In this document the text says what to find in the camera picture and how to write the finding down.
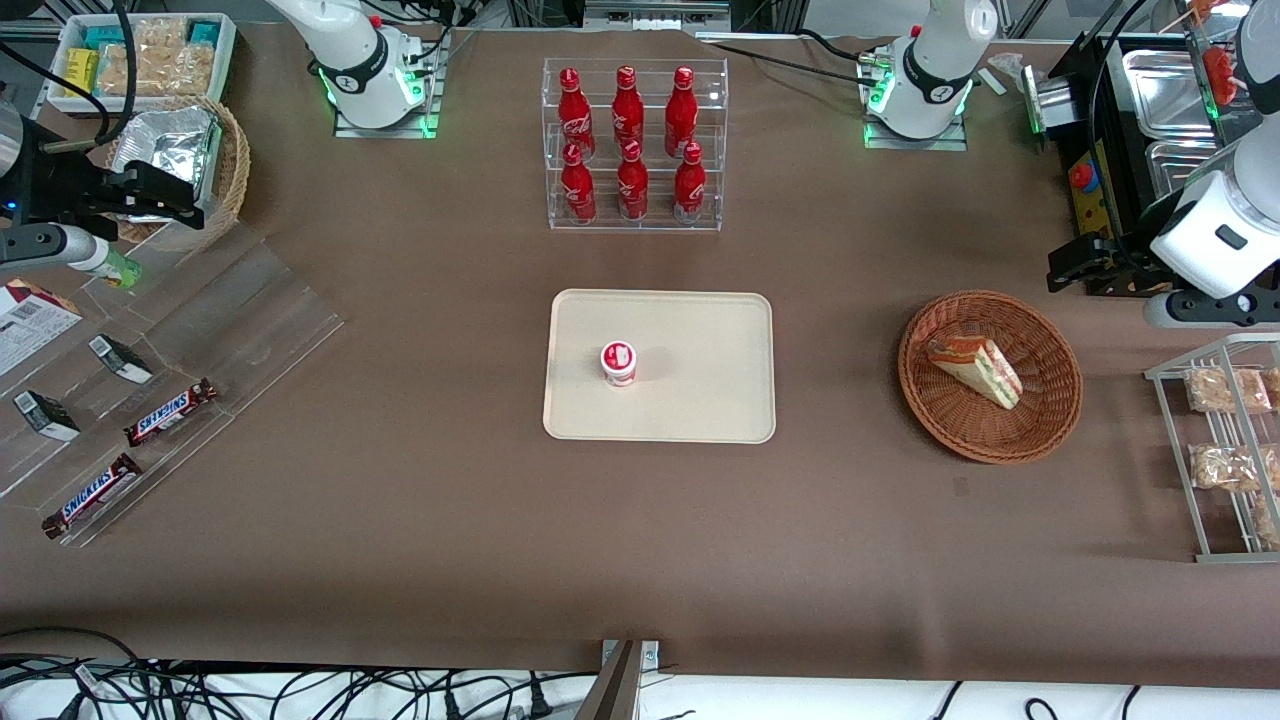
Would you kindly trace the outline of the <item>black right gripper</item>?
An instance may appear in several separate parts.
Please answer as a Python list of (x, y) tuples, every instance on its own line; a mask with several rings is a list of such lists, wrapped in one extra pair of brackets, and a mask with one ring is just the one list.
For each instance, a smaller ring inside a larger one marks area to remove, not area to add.
[(122, 170), (122, 188), (109, 169), (95, 165), (82, 152), (28, 149), (18, 159), (18, 223), (101, 214), (115, 220), (119, 233), (142, 233), (137, 225), (170, 222), (192, 231), (206, 228), (189, 181), (147, 161), (131, 160)]

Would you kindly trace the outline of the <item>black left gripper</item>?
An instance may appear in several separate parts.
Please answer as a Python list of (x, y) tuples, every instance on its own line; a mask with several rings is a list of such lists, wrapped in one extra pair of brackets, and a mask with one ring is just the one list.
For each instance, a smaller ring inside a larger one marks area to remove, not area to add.
[(1050, 261), (1047, 291), (1059, 293), (1074, 284), (1091, 283), (1096, 297), (1153, 297), (1164, 291), (1160, 272), (1148, 272), (1126, 259), (1123, 242), (1101, 232), (1071, 241), (1071, 263)]

